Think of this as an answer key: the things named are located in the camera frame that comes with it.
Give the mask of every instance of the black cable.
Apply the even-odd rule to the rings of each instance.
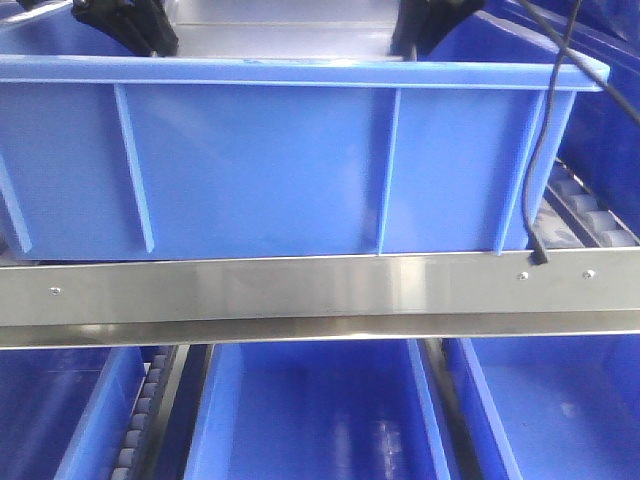
[[[555,101],[555,93],[556,93],[556,85],[558,83],[558,73],[560,72],[560,66],[562,65],[562,60],[565,57],[565,53],[569,43],[571,42],[571,35],[573,34],[573,28],[576,23],[576,18],[578,17],[578,11],[580,10],[580,6],[582,5],[582,0],[576,0],[573,6],[573,10],[571,12],[571,17],[569,18],[569,22],[567,23],[567,29],[564,33],[562,40],[562,48],[558,50],[558,54],[556,55],[555,62],[553,64],[553,70],[551,72],[551,77],[549,79],[549,88],[545,94],[544,99],[544,115],[542,117],[542,125],[540,127],[540,133],[538,134],[538,138],[536,139],[535,146],[533,147],[533,152],[531,154],[531,159],[529,160],[529,164],[527,165],[527,170],[524,176],[524,182],[522,187],[522,218],[524,220],[524,226],[527,231],[527,235],[529,236],[529,241],[531,243],[531,248],[533,249],[533,254],[531,256],[531,260],[535,265],[541,265],[543,263],[547,263],[549,261],[549,255],[547,253],[546,248],[544,247],[544,243],[540,239],[539,235],[535,231],[533,227],[533,221],[531,216],[529,215],[529,191],[531,190],[531,181],[533,179],[533,174],[536,170],[536,165],[538,163],[538,159],[540,158],[540,153],[542,152],[542,147],[544,146],[544,142],[547,138],[547,132],[549,130],[549,124],[551,122],[551,113],[553,112],[553,105]]]
[[[640,113],[631,105],[629,100],[620,93],[620,91],[612,85],[609,85],[606,81],[600,78],[596,72],[594,72],[588,65],[586,65],[580,56],[575,52],[569,50],[568,45],[565,45],[563,39],[558,35],[551,25],[540,15],[529,0],[518,0],[518,3],[524,8],[529,16],[544,30],[544,33],[555,43],[563,55],[570,58],[573,63],[584,73],[587,77],[593,80],[600,88],[607,92],[611,98],[629,115],[634,122],[640,125]]]

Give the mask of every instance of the metal frame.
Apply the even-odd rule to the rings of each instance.
[[[640,332],[640,248],[0,269],[0,347]]]

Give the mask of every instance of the blue container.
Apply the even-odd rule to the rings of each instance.
[[[640,478],[640,336],[446,345],[486,478]]]
[[[14,0],[0,0],[0,19],[11,17],[23,11],[24,10],[20,6],[20,4]]]
[[[458,479],[416,341],[216,346],[185,480]]]
[[[564,30],[564,18],[540,12],[557,30]],[[535,26],[515,1],[506,2],[501,15]],[[583,25],[574,32],[572,47],[610,65],[609,83],[640,109],[640,53]],[[640,235],[640,127],[606,93],[578,97],[559,156]]]
[[[554,51],[486,13],[424,62],[127,58],[65,8],[0,23],[0,53],[0,220],[20,258],[526,244]],[[576,92],[595,90],[571,65],[559,82],[533,209]]]
[[[108,480],[143,375],[137,348],[0,352],[0,478]]]

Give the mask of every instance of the blue plastic bin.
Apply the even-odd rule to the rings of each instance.
[[[0,352],[0,478],[108,480],[143,375],[137,348]]]
[[[540,10],[558,30],[566,20]],[[503,15],[533,28],[516,2]],[[611,66],[609,83],[640,109],[640,53],[621,40],[583,25],[574,30],[573,48]],[[578,97],[559,156],[636,234],[640,234],[640,127],[606,93]]]
[[[20,4],[15,0],[0,0],[0,19],[11,17],[23,11]]]
[[[185,480],[458,479],[416,341],[216,346]]]
[[[20,258],[526,244],[555,54],[486,13],[424,62],[128,58],[66,8],[0,22],[0,53],[0,220]],[[595,90],[572,65],[559,85],[536,199],[576,92]]]
[[[446,345],[485,478],[640,478],[640,336]]]

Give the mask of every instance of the black clamp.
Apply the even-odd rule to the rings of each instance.
[[[428,55],[460,22],[484,6],[484,0],[400,0],[391,55],[406,60]]]
[[[167,57],[178,51],[178,37],[160,0],[74,0],[71,13],[138,56]]]

